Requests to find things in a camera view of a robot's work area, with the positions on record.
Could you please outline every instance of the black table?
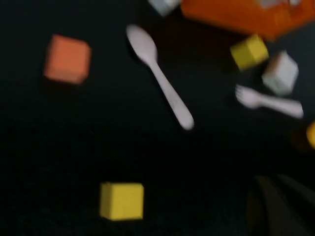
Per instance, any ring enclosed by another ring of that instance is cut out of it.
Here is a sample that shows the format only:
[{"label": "black table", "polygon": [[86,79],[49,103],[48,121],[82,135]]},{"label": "black table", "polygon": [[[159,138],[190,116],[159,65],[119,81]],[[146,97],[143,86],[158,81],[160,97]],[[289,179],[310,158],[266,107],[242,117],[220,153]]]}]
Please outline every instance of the black table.
[{"label": "black table", "polygon": [[[131,52],[131,23],[155,40],[159,65],[194,117],[192,132]],[[315,117],[314,27],[267,43],[271,55],[286,49],[299,65],[291,97],[302,102],[303,122]],[[244,235],[253,175],[310,179],[310,160],[287,141],[300,121],[235,101],[236,83],[270,93],[260,80],[265,64],[233,70],[229,47],[243,35],[183,19],[179,9],[163,20],[140,0],[2,1],[0,29],[0,228],[9,235]],[[82,85],[42,76],[53,33],[91,46]],[[100,219],[102,181],[142,182],[145,220]]]}]

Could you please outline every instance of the white fork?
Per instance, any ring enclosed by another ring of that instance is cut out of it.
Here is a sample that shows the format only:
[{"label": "white fork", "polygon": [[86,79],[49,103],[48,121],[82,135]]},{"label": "white fork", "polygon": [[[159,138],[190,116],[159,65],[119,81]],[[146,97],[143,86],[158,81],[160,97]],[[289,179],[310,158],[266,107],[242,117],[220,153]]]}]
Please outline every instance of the white fork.
[{"label": "white fork", "polygon": [[302,118],[304,115],[299,101],[263,95],[240,85],[236,86],[235,95],[240,103],[251,109],[263,106],[295,118]]}]

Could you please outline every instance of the orange block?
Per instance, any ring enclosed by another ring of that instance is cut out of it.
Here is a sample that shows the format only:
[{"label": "orange block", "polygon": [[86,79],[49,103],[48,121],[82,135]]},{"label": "orange block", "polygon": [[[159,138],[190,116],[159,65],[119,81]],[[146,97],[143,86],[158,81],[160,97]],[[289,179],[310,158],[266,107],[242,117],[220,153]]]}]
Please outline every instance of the orange block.
[{"label": "orange block", "polygon": [[86,42],[53,35],[44,76],[54,81],[80,84],[89,74],[90,60],[91,48]]},{"label": "orange block", "polygon": [[182,0],[181,8],[187,18],[272,41],[315,19],[314,0],[266,9],[257,0]]}]

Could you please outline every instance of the plastic cutlery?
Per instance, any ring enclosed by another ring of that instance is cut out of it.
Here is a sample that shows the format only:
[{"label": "plastic cutlery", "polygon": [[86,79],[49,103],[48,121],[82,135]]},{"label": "plastic cutlery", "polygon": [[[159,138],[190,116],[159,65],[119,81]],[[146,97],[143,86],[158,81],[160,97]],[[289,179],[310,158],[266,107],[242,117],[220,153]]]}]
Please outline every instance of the plastic cutlery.
[{"label": "plastic cutlery", "polygon": [[295,118],[302,118],[304,115],[299,101],[263,95],[240,85],[236,86],[235,94],[240,103],[251,109],[267,107]]},{"label": "plastic cutlery", "polygon": [[192,115],[157,63],[157,48],[147,32],[136,25],[127,26],[127,37],[137,56],[151,68],[179,124],[186,130],[194,126]]}]

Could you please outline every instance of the yellow block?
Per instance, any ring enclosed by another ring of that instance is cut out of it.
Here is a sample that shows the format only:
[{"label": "yellow block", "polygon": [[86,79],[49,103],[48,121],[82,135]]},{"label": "yellow block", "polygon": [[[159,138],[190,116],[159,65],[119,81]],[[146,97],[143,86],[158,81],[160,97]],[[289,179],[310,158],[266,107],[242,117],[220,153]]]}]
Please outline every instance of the yellow block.
[{"label": "yellow block", "polygon": [[232,46],[230,50],[240,70],[257,65],[269,58],[266,45],[258,35],[253,35],[245,41]]},{"label": "yellow block", "polygon": [[315,148],[315,122],[306,129],[306,137],[312,148]]},{"label": "yellow block", "polygon": [[140,183],[102,183],[100,216],[110,220],[142,219],[143,195]]}]

